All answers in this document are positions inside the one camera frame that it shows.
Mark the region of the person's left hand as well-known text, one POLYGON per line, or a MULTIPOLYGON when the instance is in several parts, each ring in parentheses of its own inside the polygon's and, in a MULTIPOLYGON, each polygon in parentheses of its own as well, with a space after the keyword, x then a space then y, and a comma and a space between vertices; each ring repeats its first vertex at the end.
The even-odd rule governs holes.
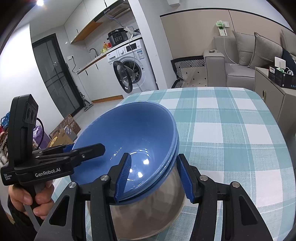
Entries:
MULTIPOLYGON (((52 181, 48 181, 46 182, 44 189, 35 196, 35 201, 38 206, 34 208, 33 213, 42 220, 46 219, 48 213, 54 205, 54 201, 52 199, 53 192, 54 186, 52 181)), ((18 188, 15 185, 10 185, 9 196, 16 210, 28 215, 25 211, 25 205, 31 206, 33 204, 33 199, 30 193, 25 189, 18 188)))

